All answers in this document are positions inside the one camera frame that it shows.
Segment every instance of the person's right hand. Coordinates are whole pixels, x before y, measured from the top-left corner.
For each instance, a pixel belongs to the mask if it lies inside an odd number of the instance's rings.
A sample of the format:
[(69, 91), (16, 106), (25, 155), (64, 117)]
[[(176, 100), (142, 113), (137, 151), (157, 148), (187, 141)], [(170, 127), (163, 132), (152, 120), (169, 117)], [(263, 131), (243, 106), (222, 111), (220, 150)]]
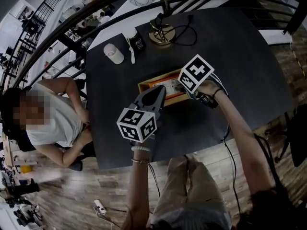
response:
[(219, 89), (213, 81), (211, 80), (205, 80), (198, 88), (197, 90), (201, 93), (213, 96), (214, 93)]
[(87, 126), (85, 129), (82, 131), (80, 134), (78, 141), (85, 146), (86, 144), (90, 143), (93, 141), (92, 134), (91, 134), (91, 127)]

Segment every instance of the white power strip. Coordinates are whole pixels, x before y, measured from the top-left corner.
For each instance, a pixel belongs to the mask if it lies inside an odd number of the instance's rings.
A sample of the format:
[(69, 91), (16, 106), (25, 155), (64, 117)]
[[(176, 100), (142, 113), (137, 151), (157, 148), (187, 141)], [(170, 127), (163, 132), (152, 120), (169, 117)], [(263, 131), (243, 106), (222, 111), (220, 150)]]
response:
[(99, 213), (102, 214), (102, 215), (105, 215), (106, 214), (106, 209), (102, 205), (101, 201), (99, 199), (96, 199), (94, 201), (94, 203), (96, 204)]

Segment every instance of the gold lamp base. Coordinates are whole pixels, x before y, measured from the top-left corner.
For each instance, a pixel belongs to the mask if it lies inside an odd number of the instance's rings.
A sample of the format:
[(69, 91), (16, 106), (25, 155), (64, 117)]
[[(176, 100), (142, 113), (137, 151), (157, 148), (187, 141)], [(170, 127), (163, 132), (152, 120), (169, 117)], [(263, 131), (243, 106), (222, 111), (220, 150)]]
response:
[(150, 40), (157, 45), (168, 45), (175, 36), (174, 28), (168, 24), (162, 24), (160, 30), (154, 29), (149, 33)]

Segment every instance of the white bottle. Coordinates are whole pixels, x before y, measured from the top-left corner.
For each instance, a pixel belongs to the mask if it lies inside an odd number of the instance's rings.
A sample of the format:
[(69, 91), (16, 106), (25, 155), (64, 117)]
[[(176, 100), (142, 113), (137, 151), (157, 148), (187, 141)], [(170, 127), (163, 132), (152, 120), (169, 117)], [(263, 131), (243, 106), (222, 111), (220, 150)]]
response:
[(125, 59), (124, 55), (113, 44), (107, 44), (104, 48), (104, 53), (117, 65), (123, 62)]

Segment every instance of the person's arm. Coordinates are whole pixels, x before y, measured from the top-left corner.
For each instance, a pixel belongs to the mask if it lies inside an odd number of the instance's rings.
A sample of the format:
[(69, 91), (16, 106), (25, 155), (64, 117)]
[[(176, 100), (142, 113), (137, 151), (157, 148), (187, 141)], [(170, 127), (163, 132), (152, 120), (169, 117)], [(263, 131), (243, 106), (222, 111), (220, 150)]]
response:
[(56, 78), (56, 79), (44, 79), (38, 82), (46, 88), (52, 90), (55, 94), (66, 93), (73, 107), (78, 114), (79, 118), (85, 123), (89, 124), (88, 111), (83, 108), (79, 90), (74, 79), (70, 77)]
[[(136, 150), (135, 160), (149, 160), (149, 152)], [(121, 229), (145, 229), (149, 218), (148, 165), (133, 162), (128, 189), (128, 213)]]
[(56, 164), (62, 167), (69, 167), (79, 156), (82, 148), (92, 141), (90, 128), (85, 128), (78, 139), (74, 142), (73, 146), (68, 150), (62, 152), (54, 144), (34, 146), (36, 150), (50, 158)]
[[(211, 81), (205, 81), (199, 87), (201, 92), (211, 96), (217, 89), (218, 87)], [(269, 190), (272, 188), (272, 185), (268, 162), (252, 130), (224, 91), (218, 91), (215, 95), (215, 100), (224, 113), (236, 140), (243, 171), (251, 194)]]

